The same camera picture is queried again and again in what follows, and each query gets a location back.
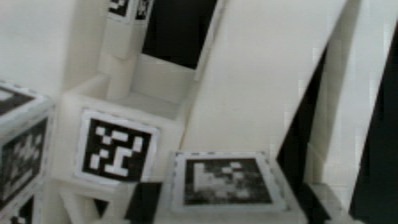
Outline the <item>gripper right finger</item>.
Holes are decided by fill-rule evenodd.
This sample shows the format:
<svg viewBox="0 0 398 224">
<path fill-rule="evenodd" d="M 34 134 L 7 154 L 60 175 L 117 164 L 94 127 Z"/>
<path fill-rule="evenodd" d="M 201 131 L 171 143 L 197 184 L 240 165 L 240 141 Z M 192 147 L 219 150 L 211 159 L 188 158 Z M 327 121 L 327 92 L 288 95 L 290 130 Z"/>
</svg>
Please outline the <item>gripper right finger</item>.
<svg viewBox="0 0 398 224">
<path fill-rule="evenodd" d="M 325 184 L 304 183 L 299 188 L 297 199 L 307 224 L 362 224 L 348 214 Z"/>
</svg>

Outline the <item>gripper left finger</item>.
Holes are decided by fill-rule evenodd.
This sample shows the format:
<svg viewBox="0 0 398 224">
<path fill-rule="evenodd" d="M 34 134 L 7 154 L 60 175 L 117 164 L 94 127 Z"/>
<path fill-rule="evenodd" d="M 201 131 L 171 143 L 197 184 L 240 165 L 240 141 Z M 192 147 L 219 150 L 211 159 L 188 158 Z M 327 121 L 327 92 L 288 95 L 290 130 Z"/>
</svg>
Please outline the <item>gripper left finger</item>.
<svg viewBox="0 0 398 224">
<path fill-rule="evenodd" d="M 116 201 L 96 199 L 96 224 L 155 224 L 160 190 L 160 182 L 139 182 Z"/>
</svg>

